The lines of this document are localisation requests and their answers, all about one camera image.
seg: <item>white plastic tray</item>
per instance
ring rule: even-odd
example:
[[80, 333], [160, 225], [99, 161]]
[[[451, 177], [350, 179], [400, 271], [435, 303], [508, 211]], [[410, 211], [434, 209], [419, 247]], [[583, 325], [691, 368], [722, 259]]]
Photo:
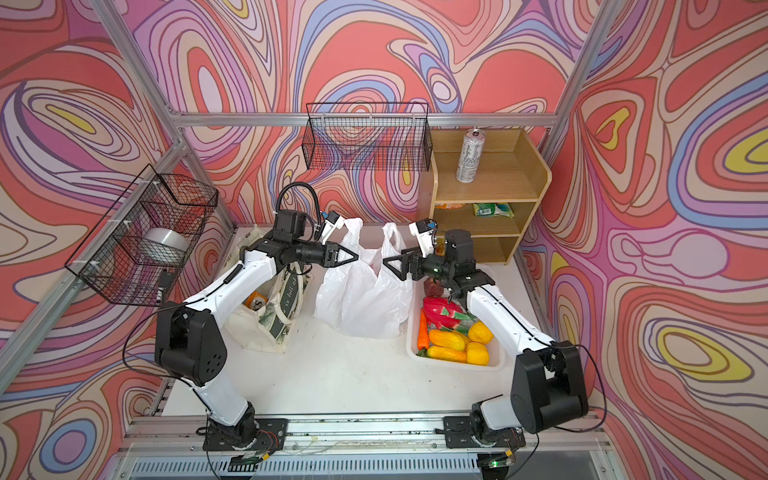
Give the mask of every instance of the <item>white plastic tray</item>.
[[476, 372], [497, 372], [504, 368], [504, 362], [507, 356], [496, 339], [491, 340], [491, 342], [485, 346], [488, 349], [489, 357], [488, 365], [486, 366], [430, 359], [429, 357], [417, 355], [419, 353], [419, 322], [421, 321], [423, 302], [424, 280], [420, 280], [413, 285], [413, 304], [411, 305], [411, 316], [408, 318], [408, 326], [406, 327], [406, 351], [408, 352], [408, 356], [417, 362], [423, 362], [429, 365], [452, 366], [456, 369], [474, 370]]

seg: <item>pink patterned backdrop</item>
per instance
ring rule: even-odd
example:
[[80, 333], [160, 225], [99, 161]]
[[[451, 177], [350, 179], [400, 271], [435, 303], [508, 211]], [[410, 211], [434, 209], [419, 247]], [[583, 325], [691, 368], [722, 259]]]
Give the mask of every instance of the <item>pink patterned backdrop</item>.
[[766, 2], [627, 2], [525, 236], [627, 478], [768, 478], [767, 65]]
[[[0, 2], [0, 348], [83, 236], [168, 146], [94, 20], [85, 0]], [[207, 284], [225, 238], [213, 218], [174, 298]], [[125, 336], [149, 311], [91, 290], [75, 299], [0, 396], [0, 478], [99, 476], [157, 391], [159, 379], [120, 361]], [[129, 351], [151, 358], [153, 337], [154, 327], [144, 328]]]
[[[552, 112], [597, 8], [586, 0], [118, 4], [172, 108], [189, 112], [302, 112], [314, 101]], [[314, 185], [323, 209], [414, 220], [418, 172], [307, 171], [302, 128], [195, 127], [187, 136], [237, 223], [270, 222], [292, 180]], [[302, 191], [290, 201], [310, 205]]]

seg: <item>black wire basket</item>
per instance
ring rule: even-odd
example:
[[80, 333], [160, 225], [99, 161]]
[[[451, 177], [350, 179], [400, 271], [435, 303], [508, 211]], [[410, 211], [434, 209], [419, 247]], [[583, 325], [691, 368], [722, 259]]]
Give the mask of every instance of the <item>black wire basket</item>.
[[109, 303], [159, 305], [194, 251], [218, 198], [214, 187], [186, 175], [154, 172], [96, 253], [72, 261], [94, 228], [65, 266]]
[[309, 170], [429, 170], [429, 105], [422, 102], [306, 104], [301, 148]]

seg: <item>carrot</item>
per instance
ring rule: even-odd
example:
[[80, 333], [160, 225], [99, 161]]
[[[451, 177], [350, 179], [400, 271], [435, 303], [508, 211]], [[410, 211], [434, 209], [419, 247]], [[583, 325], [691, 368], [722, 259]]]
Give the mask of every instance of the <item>carrot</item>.
[[419, 340], [416, 342], [419, 350], [429, 348], [429, 333], [427, 332], [427, 317], [422, 309], [422, 318], [419, 321]]

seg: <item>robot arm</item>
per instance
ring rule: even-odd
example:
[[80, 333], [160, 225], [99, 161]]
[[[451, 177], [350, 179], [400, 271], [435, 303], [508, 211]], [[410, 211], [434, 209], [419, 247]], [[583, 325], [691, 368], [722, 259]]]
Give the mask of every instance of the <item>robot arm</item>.
[[358, 259], [351, 250], [328, 241], [343, 224], [338, 214], [326, 215], [313, 240], [300, 238], [306, 218], [304, 212], [278, 210], [272, 230], [241, 249], [237, 264], [183, 303], [165, 303], [157, 316], [155, 363], [194, 383], [193, 391], [210, 410], [211, 428], [232, 439], [235, 449], [250, 447], [258, 425], [253, 407], [223, 371], [224, 322], [256, 288], [294, 262], [333, 268]]
[[[413, 228], [424, 235], [422, 228]], [[476, 268], [469, 232], [446, 232], [443, 257], [430, 247], [419, 242], [419, 247], [385, 258], [382, 264], [401, 280], [411, 273], [414, 280], [429, 276], [441, 282], [515, 357], [510, 395], [480, 402], [482, 426], [477, 434], [482, 437], [484, 432], [520, 426], [536, 433], [586, 415], [587, 393], [577, 347], [556, 343], [510, 305], [493, 279]]]

